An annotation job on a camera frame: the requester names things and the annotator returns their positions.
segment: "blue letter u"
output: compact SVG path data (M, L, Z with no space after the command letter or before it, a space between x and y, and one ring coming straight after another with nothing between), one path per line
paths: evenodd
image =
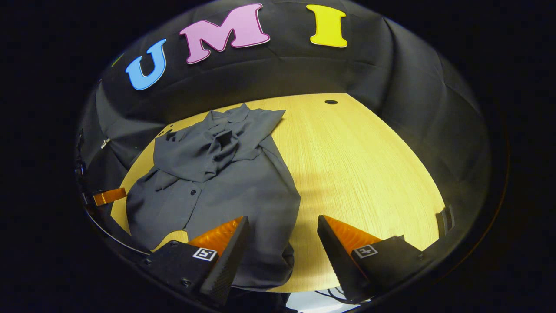
M127 66L126 73L130 76L133 88L137 90L147 89L162 76L166 69L166 56L164 56L164 49L162 49L162 45L164 45L165 42L166 39L162 39L147 50L147 53L150 53L152 61L155 64L155 68L149 75L145 76L143 75L143 71L141 71L142 56L136 58Z

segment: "light wood surface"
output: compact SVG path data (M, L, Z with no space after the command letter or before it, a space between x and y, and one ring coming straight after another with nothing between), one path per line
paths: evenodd
M336 100L337 104L326 104ZM226 111L241 104L222 107ZM381 239L405 235L424 250L438 239L435 214L444 202L430 174L405 142L378 116L348 94L312 94L247 102L251 109L286 113L272 132L297 191L299 215L290 243L295 250L291 278L272 292L303 292L339 286L317 235L321 214ZM207 113L177 121L161 134L202 121ZM154 140L138 157L121 187L153 166ZM126 199L114 202L112 217L129 232ZM187 242L187 234L169 234Z

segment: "letter m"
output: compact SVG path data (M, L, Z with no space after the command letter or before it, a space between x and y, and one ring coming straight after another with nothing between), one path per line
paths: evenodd
M228 38L234 31L235 39L232 47L243 48L260 45L270 40L270 36L262 32L259 23L259 9L262 4L255 3L233 9L221 26L208 21L198 21L187 26L180 32L187 38L189 46L188 64L202 61L210 55L210 51L203 48L202 42L218 52L224 51Z

